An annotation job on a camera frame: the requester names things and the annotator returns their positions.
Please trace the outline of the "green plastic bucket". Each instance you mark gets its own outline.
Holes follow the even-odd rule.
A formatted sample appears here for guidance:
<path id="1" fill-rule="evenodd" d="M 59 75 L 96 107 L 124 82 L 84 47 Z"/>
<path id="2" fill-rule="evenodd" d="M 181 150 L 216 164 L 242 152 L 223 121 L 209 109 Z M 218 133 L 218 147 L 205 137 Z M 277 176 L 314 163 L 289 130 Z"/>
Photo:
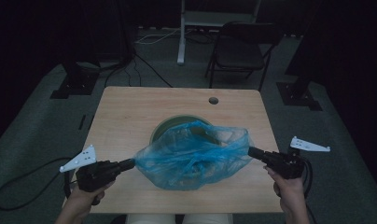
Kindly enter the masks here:
<path id="1" fill-rule="evenodd" d="M 210 125 L 210 122 L 206 119 L 200 118 L 194 115 L 177 115 L 165 119 L 162 121 L 153 131 L 149 143 L 152 144 L 158 140 L 165 132 L 169 129 L 186 123 L 191 123 L 194 121 L 199 121 L 203 124 Z M 186 141 L 182 141 L 185 145 L 199 146 L 201 144 L 213 144 L 220 145 L 220 142 L 213 136 L 206 133 L 206 130 L 202 127 L 190 127 L 191 137 Z"/>

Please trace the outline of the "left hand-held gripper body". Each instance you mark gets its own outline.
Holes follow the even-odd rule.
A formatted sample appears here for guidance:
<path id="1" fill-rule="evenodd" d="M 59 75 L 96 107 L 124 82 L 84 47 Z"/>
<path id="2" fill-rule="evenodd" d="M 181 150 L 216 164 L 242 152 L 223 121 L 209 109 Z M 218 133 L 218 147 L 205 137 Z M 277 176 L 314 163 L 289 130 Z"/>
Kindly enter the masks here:
<path id="1" fill-rule="evenodd" d="M 116 180 L 121 173 L 117 162 L 97 161 L 95 147 L 89 145 L 68 163 L 60 167 L 61 173 L 76 170 L 77 184 L 81 190 L 94 192 Z"/>

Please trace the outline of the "person's right hand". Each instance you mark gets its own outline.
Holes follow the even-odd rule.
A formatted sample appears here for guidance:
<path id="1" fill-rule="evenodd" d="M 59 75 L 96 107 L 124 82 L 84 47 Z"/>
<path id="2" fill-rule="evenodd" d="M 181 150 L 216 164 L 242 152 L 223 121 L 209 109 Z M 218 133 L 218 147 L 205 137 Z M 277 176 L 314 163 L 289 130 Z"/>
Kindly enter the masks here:
<path id="1" fill-rule="evenodd" d="M 264 169 L 274 181 L 274 192 L 280 196 L 282 210 L 291 216 L 304 214 L 306 205 L 302 179 L 284 179 L 270 167 L 264 166 Z"/>

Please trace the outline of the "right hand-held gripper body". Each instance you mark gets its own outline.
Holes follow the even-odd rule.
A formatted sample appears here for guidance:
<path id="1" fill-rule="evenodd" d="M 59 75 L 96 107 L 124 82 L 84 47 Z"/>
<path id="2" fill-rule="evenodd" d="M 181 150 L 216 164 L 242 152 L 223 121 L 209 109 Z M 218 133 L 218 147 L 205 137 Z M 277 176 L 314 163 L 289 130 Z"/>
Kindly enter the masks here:
<path id="1" fill-rule="evenodd" d="M 330 152 L 330 147 L 323 147 L 294 136 L 289 145 L 289 153 L 268 152 L 263 154 L 263 162 L 284 179 L 302 177 L 304 170 L 311 171 L 310 163 L 300 155 L 300 151 Z"/>

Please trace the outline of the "white metal stand frame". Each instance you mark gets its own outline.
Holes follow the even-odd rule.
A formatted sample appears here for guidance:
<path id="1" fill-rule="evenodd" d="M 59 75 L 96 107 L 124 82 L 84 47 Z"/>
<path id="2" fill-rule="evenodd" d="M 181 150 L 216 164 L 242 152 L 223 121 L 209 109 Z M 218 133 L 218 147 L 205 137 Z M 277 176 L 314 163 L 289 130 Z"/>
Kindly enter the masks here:
<path id="1" fill-rule="evenodd" d="M 186 51 L 186 26 L 221 27 L 228 21 L 255 22 L 262 0 L 255 0 L 253 11 L 250 14 L 229 12 L 192 11 L 186 9 L 186 0 L 181 0 L 180 12 L 180 38 L 176 62 L 178 65 L 185 63 Z"/>

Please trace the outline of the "person's left hand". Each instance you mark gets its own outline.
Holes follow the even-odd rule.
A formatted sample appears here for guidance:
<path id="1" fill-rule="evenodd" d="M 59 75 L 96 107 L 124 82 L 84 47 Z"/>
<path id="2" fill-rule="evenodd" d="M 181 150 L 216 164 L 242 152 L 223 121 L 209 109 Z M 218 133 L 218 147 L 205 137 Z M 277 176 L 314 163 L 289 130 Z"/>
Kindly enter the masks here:
<path id="1" fill-rule="evenodd" d="M 86 216 L 92 207 L 93 202 L 100 202 L 104 196 L 105 191 L 114 184 L 114 181 L 100 187 L 94 192 L 87 192 L 79 187 L 75 187 L 67 199 L 63 211 L 67 211 L 69 214 L 78 217 L 79 215 Z"/>

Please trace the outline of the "blue plastic bag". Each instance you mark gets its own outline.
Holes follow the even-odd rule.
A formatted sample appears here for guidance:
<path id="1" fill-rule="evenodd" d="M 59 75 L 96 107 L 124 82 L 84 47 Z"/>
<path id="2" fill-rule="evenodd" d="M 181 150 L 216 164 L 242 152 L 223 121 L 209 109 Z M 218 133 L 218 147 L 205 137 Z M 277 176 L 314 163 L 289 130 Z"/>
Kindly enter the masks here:
<path id="1" fill-rule="evenodd" d="M 156 187 L 195 190 L 235 175 L 251 158 L 248 130 L 193 121 L 168 129 L 138 151 L 135 167 Z"/>

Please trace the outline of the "black stand base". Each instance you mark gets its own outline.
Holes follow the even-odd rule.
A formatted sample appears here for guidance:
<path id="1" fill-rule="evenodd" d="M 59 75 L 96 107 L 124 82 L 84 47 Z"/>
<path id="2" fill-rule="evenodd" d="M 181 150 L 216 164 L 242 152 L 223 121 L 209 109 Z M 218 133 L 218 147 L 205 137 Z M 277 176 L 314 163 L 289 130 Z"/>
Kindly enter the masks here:
<path id="1" fill-rule="evenodd" d="M 71 95 L 91 95 L 99 77 L 98 72 L 81 68 L 76 62 L 63 62 L 66 76 L 58 90 L 55 90 L 51 99 L 67 99 Z"/>
<path id="2" fill-rule="evenodd" d="M 321 111 L 322 107 L 311 95 L 308 83 L 277 82 L 277 89 L 284 105 L 305 106 L 312 111 Z"/>

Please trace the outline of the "black folding chair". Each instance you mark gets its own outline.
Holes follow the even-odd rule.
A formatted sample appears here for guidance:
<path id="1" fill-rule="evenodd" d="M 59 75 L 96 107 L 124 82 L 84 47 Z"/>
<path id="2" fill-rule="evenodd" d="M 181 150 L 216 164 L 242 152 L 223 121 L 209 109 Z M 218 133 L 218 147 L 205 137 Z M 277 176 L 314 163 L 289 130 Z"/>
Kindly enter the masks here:
<path id="1" fill-rule="evenodd" d="M 217 33 L 205 77 L 210 77 L 209 88 L 213 88 L 215 72 L 247 72 L 249 78 L 254 71 L 262 71 L 258 91 L 268 72 L 273 49 L 284 37 L 281 27 L 275 23 L 251 23 L 231 21 Z"/>

